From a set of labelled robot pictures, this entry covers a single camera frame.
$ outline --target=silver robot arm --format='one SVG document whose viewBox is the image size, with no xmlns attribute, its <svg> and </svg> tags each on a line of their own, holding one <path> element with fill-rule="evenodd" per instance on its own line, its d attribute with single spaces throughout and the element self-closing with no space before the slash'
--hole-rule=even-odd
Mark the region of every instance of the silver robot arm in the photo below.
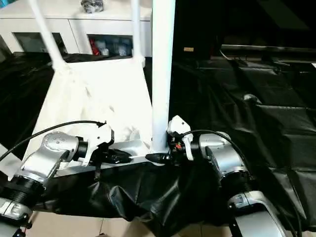
<svg viewBox="0 0 316 237">
<path fill-rule="evenodd" d="M 202 157 L 211 164 L 227 201 L 233 237 L 288 237 L 276 208 L 251 184 L 251 174 L 229 142 L 229 135 L 219 132 L 222 136 L 213 133 L 195 135 L 194 138 L 191 133 L 179 136 L 190 130 L 179 116 L 174 117 L 167 130 L 171 136 L 171 152 L 167 156 L 160 155 L 160 160 L 165 163 L 181 160 L 189 154 L 188 160 Z"/>
<path fill-rule="evenodd" d="M 84 157 L 87 143 L 62 132 L 47 134 L 0 194 L 0 237 L 23 237 L 30 228 L 32 208 L 56 174 L 62 161 Z"/>
</svg>

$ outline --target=metal rod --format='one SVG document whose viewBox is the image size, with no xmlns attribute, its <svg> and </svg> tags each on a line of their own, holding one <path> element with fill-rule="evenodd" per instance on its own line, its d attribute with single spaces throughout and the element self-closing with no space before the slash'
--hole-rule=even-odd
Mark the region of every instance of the metal rod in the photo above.
<svg viewBox="0 0 316 237">
<path fill-rule="evenodd" d="M 65 61 L 63 60 L 59 52 L 59 49 L 53 37 L 53 34 L 48 29 L 47 23 L 45 21 L 45 18 L 43 17 L 43 14 L 40 11 L 40 7 L 38 5 L 37 0 L 29 0 L 29 4 L 34 13 L 36 22 L 39 25 L 40 33 L 45 43 L 45 46 L 48 50 L 49 56 L 52 60 L 53 68 L 56 70 L 57 67 L 64 66 Z"/>
<path fill-rule="evenodd" d="M 173 46 L 175 0 L 153 2 L 153 145 L 165 152 L 169 117 L 169 97 Z"/>
<path fill-rule="evenodd" d="M 133 24 L 133 57 L 140 58 L 145 66 L 145 58 L 141 51 L 140 36 L 140 1 L 131 0 L 132 5 L 132 24 Z"/>
</svg>

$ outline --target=black fabric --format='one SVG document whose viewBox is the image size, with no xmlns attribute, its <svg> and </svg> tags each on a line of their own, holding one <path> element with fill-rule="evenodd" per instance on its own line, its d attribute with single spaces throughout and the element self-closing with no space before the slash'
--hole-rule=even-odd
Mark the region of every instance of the black fabric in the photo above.
<svg viewBox="0 0 316 237">
<path fill-rule="evenodd" d="M 104 59 L 92 55 L 65 58 L 68 62 Z M 11 111 L 16 113 L 22 111 L 21 106 L 29 108 L 25 115 L 1 109 L 3 127 L 15 116 L 36 118 L 43 97 L 33 105 L 27 100 L 34 94 L 44 95 L 52 77 L 45 54 L 10 60 L 0 64 L 2 91 L 10 95 L 16 81 L 23 82 L 21 78 L 32 78 L 30 84 L 42 88 L 33 86 L 25 104 L 3 103 L 1 108 L 14 107 Z M 228 133 L 244 152 L 265 195 L 285 210 L 294 226 L 296 207 L 303 229 L 316 231 L 316 69 L 308 64 L 269 62 L 214 61 L 201 65 L 193 61 L 173 63 L 170 117 L 180 115 L 192 129 Z M 150 87 L 149 59 L 145 75 Z M 30 110 L 35 105 L 38 110 Z M 5 135 L 12 133 L 13 137 L 23 129 L 19 124 Z M 2 134 L 1 143 L 6 140 Z M 129 221 L 137 217 L 158 237 L 171 236 L 189 223 L 226 222 L 225 202 L 210 167 L 203 163 L 113 168 L 104 170 L 99 182 L 94 181 L 93 172 L 55 178 L 37 209 Z"/>
</svg>

